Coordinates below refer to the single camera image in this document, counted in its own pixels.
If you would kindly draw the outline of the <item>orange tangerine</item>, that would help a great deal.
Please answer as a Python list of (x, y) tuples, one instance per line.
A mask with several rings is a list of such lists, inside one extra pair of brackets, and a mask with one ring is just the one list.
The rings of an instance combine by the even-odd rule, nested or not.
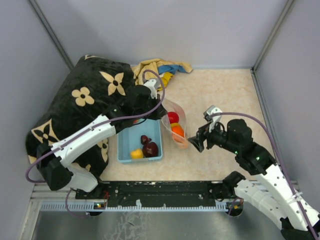
[(172, 127), (171, 130), (173, 133), (177, 134), (178, 136), (181, 136), (182, 138), (185, 137), (185, 131), (180, 125)]

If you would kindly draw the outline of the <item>clear zip top bag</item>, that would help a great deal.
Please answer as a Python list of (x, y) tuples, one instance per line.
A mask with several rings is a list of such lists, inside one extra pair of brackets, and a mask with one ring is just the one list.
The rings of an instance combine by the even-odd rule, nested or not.
[(163, 100), (162, 106), (167, 111), (167, 114), (161, 118), (162, 125), (178, 148), (188, 148), (188, 128), (185, 111), (180, 105), (166, 98)]

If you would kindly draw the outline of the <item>small orange mango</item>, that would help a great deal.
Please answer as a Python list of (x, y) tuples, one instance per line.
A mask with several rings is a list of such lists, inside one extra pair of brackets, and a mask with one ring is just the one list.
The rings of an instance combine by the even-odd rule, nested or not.
[(184, 137), (173, 134), (172, 139), (180, 149), (186, 149), (188, 147), (188, 141)]

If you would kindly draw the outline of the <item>green yellow mango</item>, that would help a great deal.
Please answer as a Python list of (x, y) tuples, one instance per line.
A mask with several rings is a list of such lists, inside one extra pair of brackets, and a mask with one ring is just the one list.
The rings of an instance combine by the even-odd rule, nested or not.
[(174, 123), (171, 123), (171, 124), (170, 124), (170, 127), (171, 127), (171, 128), (177, 127), (177, 126), (179, 126), (179, 123), (177, 123), (177, 122), (174, 122)]

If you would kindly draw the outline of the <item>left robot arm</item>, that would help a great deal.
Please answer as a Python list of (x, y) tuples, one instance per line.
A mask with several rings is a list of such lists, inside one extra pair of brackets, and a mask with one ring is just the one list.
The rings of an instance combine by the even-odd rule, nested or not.
[(52, 191), (70, 187), (87, 192), (97, 199), (103, 195), (104, 186), (88, 170), (73, 168), (76, 158), (104, 139), (130, 128), (139, 119), (159, 120), (167, 112), (162, 106), (163, 95), (157, 93), (156, 79), (136, 85), (129, 90), (124, 101), (110, 106), (91, 123), (66, 137), (48, 145), (37, 147), (36, 168)]

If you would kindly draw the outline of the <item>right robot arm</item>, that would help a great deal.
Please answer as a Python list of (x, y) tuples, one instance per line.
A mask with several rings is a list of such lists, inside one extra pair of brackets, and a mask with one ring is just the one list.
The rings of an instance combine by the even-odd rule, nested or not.
[(233, 171), (223, 180), (223, 192), (227, 197), (250, 203), (279, 228), (286, 240), (319, 239), (320, 213), (288, 182), (268, 150), (254, 142), (252, 129), (243, 119), (230, 120), (226, 126), (210, 121), (188, 141), (199, 152), (218, 146), (233, 153), (239, 166), (267, 190), (263, 192)]

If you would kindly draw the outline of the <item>yellow blue crumpled cloth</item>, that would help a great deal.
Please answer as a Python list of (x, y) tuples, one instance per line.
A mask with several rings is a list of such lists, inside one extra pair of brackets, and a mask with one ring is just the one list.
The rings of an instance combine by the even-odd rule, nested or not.
[(189, 74), (193, 71), (190, 63), (180, 61), (169, 61), (162, 58), (153, 58), (141, 61), (138, 65), (131, 67), (136, 85), (142, 85), (147, 80), (161, 78), (164, 87), (177, 72)]

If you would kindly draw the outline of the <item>small dark red fruit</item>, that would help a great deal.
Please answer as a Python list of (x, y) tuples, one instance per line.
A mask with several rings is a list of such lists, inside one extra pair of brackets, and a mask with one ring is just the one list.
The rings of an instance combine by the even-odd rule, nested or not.
[(148, 136), (146, 136), (146, 135), (141, 135), (140, 136), (140, 143), (144, 146), (144, 145), (146, 145), (146, 144), (148, 144), (148, 143), (150, 143), (152, 141), (152, 139), (151, 138), (149, 138)]

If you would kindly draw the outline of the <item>light blue plastic basket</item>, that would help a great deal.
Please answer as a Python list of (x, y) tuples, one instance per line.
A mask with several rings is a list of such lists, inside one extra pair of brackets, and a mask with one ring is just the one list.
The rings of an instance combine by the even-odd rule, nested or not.
[[(158, 155), (153, 157), (132, 158), (131, 152), (142, 150), (141, 136), (146, 135), (156, 143)], [(160, 161), (163, 158), (162, 133), (160, 120), (142, 119), (130, 128), (117, 134), (117, 160), (122, 164)]]

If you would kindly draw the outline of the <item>black floral pillow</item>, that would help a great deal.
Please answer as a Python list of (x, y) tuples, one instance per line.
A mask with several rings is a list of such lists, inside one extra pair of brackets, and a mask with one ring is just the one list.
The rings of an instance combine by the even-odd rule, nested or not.
[(52, 145), (82, 129), (109, 106), (124, 99), (134, 85), (135, 74), (128, 63), (94, 55), (81, 57), (47, 112), (26, 135), (30, 163), (37, 159), (38, 145)]

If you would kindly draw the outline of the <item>dark red apple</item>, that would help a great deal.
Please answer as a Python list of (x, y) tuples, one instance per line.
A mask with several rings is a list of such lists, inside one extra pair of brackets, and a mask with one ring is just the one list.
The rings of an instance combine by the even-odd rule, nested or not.
[(158, 156), (159, 148), (155, 142), (149, 142), (143, 146), (142, 152), (146, 158), (153, 158)]

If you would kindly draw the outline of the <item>yellow peach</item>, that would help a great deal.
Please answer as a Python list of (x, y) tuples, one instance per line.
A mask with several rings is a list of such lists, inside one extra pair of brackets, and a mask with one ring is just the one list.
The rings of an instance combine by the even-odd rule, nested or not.
[(143, 150), (138, 148), (130, 152), (130, 157), (131, 159), (143, 159), (144, 158), (144, 153)]

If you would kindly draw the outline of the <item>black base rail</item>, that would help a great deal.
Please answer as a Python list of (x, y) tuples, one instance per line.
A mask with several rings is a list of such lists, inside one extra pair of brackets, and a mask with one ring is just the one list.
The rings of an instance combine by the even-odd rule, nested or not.
[(101, 200), (95, 209), (209, 210), (236, 217), (243, 209), (231, 187), (221, 181), (104, 181), (91, 192), (76, 190), (77, 200)]

